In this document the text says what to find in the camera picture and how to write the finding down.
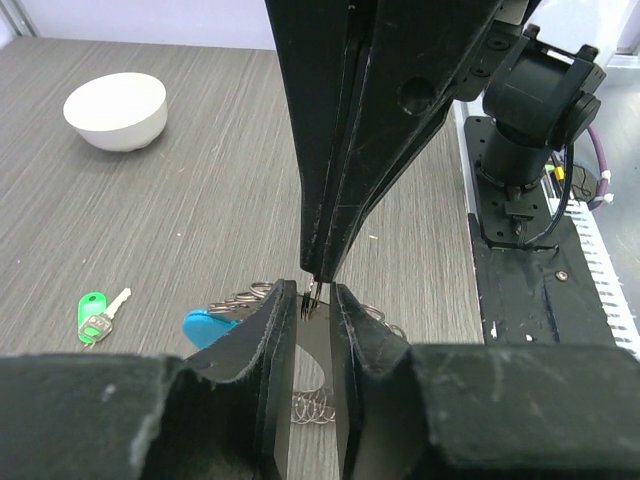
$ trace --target blue object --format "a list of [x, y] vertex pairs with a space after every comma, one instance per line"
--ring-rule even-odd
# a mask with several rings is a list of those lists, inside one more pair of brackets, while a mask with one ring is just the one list
[[182, 333], [197, 348], [203, 349], [224, 336], [238, 323], [209, 315], [206, 310], [192, 310], [184, 317]]

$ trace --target key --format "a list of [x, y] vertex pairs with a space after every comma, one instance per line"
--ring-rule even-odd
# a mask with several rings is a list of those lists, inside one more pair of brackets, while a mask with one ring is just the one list
[[78, 328], [78, 333], [91, 339], [91, 343], [88, 344], [89, 346], [93, 347], [111, 333], [113, 330], [113, 317], [115, 317], [120, 306], [126, 302], [130, 296], [131, 289], [125, 288], [104, 312], [98, 315], [91, 315], [82, 322], [82, 325]]

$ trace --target white bowl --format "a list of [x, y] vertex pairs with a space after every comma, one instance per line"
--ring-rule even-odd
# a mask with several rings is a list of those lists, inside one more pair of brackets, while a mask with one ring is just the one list
[[116, 73], [75, 90], [64, 118], [91, 145], [130, 152], [149, 145], [167, 124], [167, 91], [144, 73]]

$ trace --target yellow connector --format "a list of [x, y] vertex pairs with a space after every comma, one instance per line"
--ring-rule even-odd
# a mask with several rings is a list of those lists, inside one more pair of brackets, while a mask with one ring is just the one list
[[559, 182], [561, 180], [564, 180], [564, 168], [556, 167], [556, 168], [553, 169], [553, 173], [556, 176], [556, 180], [558, 180]]

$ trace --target gray floor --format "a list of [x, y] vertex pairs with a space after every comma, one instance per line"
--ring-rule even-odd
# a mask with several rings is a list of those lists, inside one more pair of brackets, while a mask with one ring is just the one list
[[[0, 51], [0, 353], [81, 352], [76, 305], [133, 296], [94, 353], [194, 348], [184, 315], [298, 268], [299, 184], [273, 52], [18, 39]], [[160, 78], [169, 124], [100, 152], [65, 124], [82, 83]], [[416, 342], [481, 341], [452, 121], [365, 224], [340, 275]], [[312, 365], [296, 382], [318, 381]], [[290, 478], [334, 479], [332, 426], [292, 430]]]
[[[597, 92], [602, 107], [594, 125], [607, 155], [612, 173], [609, 191], [615, 194], [615, 200], [593, 213], [640, 328], [640, 78], [638, 80], [612, 87], [605, 82]], [[576, 159], [597, 168], [593, 146], [586, 134], [577, 142]]]

